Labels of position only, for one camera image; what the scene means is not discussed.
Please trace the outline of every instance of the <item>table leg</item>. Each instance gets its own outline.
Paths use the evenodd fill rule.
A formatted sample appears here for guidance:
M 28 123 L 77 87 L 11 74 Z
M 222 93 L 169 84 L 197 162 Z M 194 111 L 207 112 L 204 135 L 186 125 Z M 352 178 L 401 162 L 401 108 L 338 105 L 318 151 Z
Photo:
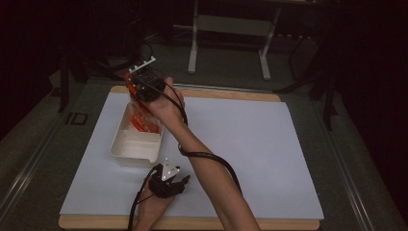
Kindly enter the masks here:
M 197 17 L 198 17 L 198 0 L 194 2 L 194 17 L 192 20 L 192 44 L 191 44 L 191 52 L 190 52 L 190 60 L 189 60 L 189 74 L 195 73 L 195 64 L 197 62 Z
M 270 23 L 269 31 L 267 34 L 267 40 L 265 42 L 265 46 L 263 49 L 259 51 L 259 60 L 261 62 L 261 69 L 262 69 L 262 74 L 264 76 L 265 81 L 270 80 L 270 73 L 269 73 L 269 67 L 268 67 L 268 60 L 267 60 L 267 53 L 269 50 L 270 42 L 272 41 L 273 38 L 273 33 L 276 28 L 276 23 L 279 18 L 279 14 L 281 13 L 281 8 L 278 8 L 276 10 L 275 16 L 273 18 L 273 21 Z

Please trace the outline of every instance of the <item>forearm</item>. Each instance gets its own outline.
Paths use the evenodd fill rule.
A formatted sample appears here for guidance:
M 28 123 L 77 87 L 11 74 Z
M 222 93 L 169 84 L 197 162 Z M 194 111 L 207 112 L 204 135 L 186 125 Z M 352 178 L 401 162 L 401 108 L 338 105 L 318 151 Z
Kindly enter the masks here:
M 185 151 L 212 153 L 187 125 L 182 124 L 170 129 Z M 190 157 L 189 159 L 225 230 L 260 230 L 249 206 L 225 166 L 206 158 Z

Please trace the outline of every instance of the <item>metal stand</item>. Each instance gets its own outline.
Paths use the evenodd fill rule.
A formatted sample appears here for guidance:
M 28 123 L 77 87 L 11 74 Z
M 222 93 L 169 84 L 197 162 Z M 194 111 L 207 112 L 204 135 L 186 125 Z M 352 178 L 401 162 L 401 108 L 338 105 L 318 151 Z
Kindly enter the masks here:
M 259 50 L 259 59 L 262 67 L 262 73 L 264 80 L 270 80 L 270 73 L 268 68 L 267 53 L 269 50 L 270 42 L 273 38 L 276 23 L 281 13 L 281 8 L 278 8 L 275 12 L 273 20 L 251 20 L 242 18 L 220 17 L 203 15 L 198 13 L 198 0 L 194 2 L 194 17 L 192 21 L 192 44 L 189 60 L 189 74 L 195 73 L 195 66 L 197 62 L 197 33 L 198 30 L 214 31 L 222 33 L 234 33 L 251 36 L 265 36 L 266 42 L 264 47 Z

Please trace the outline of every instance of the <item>white plastic container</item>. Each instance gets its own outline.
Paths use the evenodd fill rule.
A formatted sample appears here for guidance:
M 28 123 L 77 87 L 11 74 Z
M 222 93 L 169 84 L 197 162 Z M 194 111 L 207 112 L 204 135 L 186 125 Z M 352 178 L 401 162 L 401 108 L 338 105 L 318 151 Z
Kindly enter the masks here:
M 126 106 L 111 146 L 111 154 L 122 166 L 152 168 L 157 164 L 163 125 L 158 121 L 159 133 L 138 131 L 131 122 L 136 110 L 132 104 L 130 102 Z

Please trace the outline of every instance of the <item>device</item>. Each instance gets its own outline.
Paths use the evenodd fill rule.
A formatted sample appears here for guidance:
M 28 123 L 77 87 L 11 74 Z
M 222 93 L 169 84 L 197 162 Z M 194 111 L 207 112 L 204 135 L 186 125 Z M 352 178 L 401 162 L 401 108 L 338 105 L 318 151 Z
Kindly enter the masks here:
M 147 68 L 154 61 L 156 59 L 152 56 L 149 61 L 139 66 L 135 65 L 133 69 L 130 68 L 123 76 L 131 96 L 146 103 L 158 99 L 166 88 L 165 81 Z
M 163 165 L 159 165 L 149 181 L 149 190 L 160 198 L 168 198 L 184 191 L 184 186 L 189 183 L 190 176 L 184 177 L 180 182 L 173 183 L 180 168 L 171 163 L 167 158 Z

